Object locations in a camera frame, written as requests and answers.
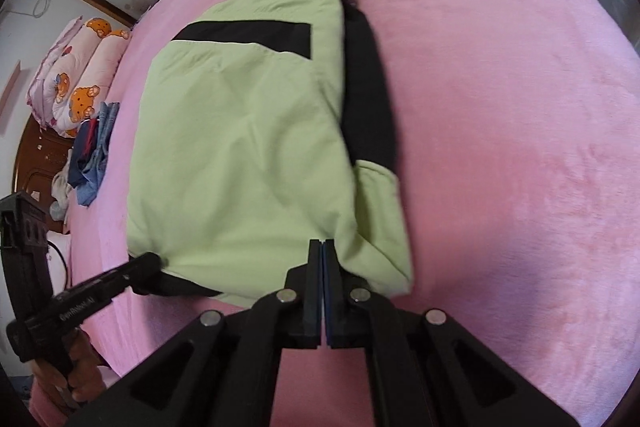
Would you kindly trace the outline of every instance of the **cartoon bear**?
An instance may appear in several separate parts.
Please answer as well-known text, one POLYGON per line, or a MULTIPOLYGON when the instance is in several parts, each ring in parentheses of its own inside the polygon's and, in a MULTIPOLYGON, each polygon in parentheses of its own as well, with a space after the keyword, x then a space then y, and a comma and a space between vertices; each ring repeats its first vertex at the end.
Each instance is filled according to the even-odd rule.
POLYGON ((122 37, 126 41, 129 40, 129 32, 126 30, 114 30, 109 35, 117 35, 119 37, 122 37))
POLYGON ((56 102, 60 103, 65 99, 65 95, 69 91, 69 75, 60 73, 53 82, 56 84, 56 102))
POLYGON ((111 33, 111 25, 106 20, 100 19, 100 17, 94 17, 85 26, 95 31, 101 39, 111 33))
POLYGON ((91 118, 95 112, 94 98, 100 93, 100 87, 78 87, 69 99, 69 118, 73 123, 91 118))

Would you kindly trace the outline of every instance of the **black cable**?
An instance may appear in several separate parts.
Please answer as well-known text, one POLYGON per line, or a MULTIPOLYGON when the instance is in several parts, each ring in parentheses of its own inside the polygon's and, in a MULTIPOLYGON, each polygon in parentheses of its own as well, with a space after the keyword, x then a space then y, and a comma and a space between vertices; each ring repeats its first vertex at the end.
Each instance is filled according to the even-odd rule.
POLYGON ((63 257, 62 252, 60 251, 60 249, 56 245, 54 245, 50 241, 47 241, 47 244, 50 247, 53 247, 53 250, 58 252, 58 255, 60 256, 60 261, 62 261, 62 264, 65 267, 65 290, 66 290, 66 288, 69 286, 69 269, 68 269, 68 266, 66 265, 65 258, 63 257))

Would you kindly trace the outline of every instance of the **pile of clothes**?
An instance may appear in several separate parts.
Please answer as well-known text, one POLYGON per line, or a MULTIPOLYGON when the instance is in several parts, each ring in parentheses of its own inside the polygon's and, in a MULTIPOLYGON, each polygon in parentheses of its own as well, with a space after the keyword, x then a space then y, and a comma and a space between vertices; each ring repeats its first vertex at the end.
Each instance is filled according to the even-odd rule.
POLYGON ((66 165, 52 181, 51 194, 56 198, 49 209, 52 219, 64 221, 72 188, 82 206, 95 200, 107 168, 111 131, 119 109, 119 102, 102 102, 98 117, 85 120, 78 128, 66 165))

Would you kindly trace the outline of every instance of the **white wall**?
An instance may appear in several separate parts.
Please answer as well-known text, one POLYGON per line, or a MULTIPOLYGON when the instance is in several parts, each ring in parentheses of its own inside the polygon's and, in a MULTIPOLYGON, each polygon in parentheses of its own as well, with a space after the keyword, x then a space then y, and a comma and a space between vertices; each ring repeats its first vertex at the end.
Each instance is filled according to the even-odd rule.
MULTIPOLYGON (((114 29, 123 27, 81 0, 51 0, 49 9, 39 19, 6 11, 9 9, 31 13, 36 1, 7 0, 0 10, 0 92, 15 63, 18 60, 22 63, 22 73, 0 114, 0 198, 10 194, 12 190, 15 154, 30 115, 24 97, 29 81, 50 45, 65 25, 79 15, 85 20, 100 16, 107 19, 114 29)), ((6 325, 13 318, 4 273, 0 273, 0 362, 10 376, 27 375, 28 368, 14 355, 5 334, 6 325)))

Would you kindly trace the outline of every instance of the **pink fleece blanket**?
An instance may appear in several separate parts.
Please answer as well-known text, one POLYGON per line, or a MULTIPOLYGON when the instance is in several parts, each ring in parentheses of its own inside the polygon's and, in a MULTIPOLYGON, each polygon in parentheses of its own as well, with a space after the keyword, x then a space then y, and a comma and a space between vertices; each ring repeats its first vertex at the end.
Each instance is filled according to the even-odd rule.
MULTIPOLYGON (((75 282, 127 260, 149 63, 220 1, 161 0, 135 28, 108 96, 122 105, 104 183, 70 209, 75 282)), ((638 56, 596 0, 358 1, 398 120, 416 269, 398 304, 442 307, 584 427, 601 425, 640 367, 638 56)), ((228 311, 126 294, 86 329, 122 374, 213 306, 228 311)), ((286 352, 272 425, 372 425, 362 354, 286 352)))

